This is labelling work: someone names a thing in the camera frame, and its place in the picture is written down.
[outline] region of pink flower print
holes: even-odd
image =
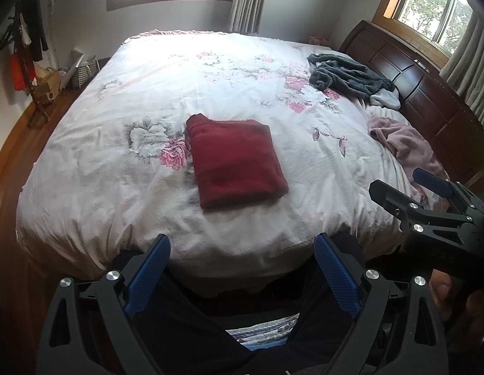
[[[287,86],[294,90],[301,90],[303,87],[308,86],[309,83],[306,79],[294,76],[286,76],[285,82]]]
[[[341,152],[343,158],[346,157],[346,138],[339,139],[339,152]]]
[[[332,89],[325,89],[323,93],[326,96],[328,96],[331,100],[339,100],[341,98],[341,96]]]
[[[313,129],[313,141],[318,141],[320,138],[320,130],[318,128]]]
[[[190,149],[184,138],[170,139],[159,154],[161,165],[180,170],[186,166],[186,158],[190,155]]]
[[[273,58],[270,58],[270,57],[264,56],[264,55],[257,55],[254,58],[256,60],[262,60],[263,62],[266,62],[266,63],[273,63],[273,62],[275,62],[275,60]]]
[[[295,101],[291,100],[287,100],[285,104],[296,114],[301,114],[306,109],[306,104],[296,103]]]

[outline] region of cardboard box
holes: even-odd
[[[44,83],[34,86],[34,92],[41,104],[48,104],[58,96],[60,92],[60,74],[58,72],[52,73],[43,78]]]
[[[36,71],[37,84],[46,83],[46,80],[51,76],[51,72],[49,70],[44,69],[44,67],[41,67],[36,63],[34,63],[34,69]]]

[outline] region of green foliage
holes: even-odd
[[[447,0],[410,0],[400,21],[432,39],[435,25],[440,22],[446,4]],[[457,0],[455,11],[441,40],[441,45],[450,53],[453,54],[459,45],[472,13],[469,5]]]
[[[466,28],[473,14],[473,9],[468,4],[463,4],[457,0],[454,15],[452,16],[448,27],[443,35],[442,46],[450,53],[454,53],[459,42],[466,31]]]
[[[447,0],[410,0],[400,21],[431,39],[431,25],[440,21],[446,3]]]

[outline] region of basket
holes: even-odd
[[[98,61],[87,63],[75,69],[74,74],[70,78],[70,86],[78,89],[83,86],[89,79],[93,78],[100,71]]]

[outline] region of wooden headboard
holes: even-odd
[[[400,112],[430,143],[452,180],[473,191],[484,187],[484,129],[431,62],[366,21],[339,51],[395,83]]]

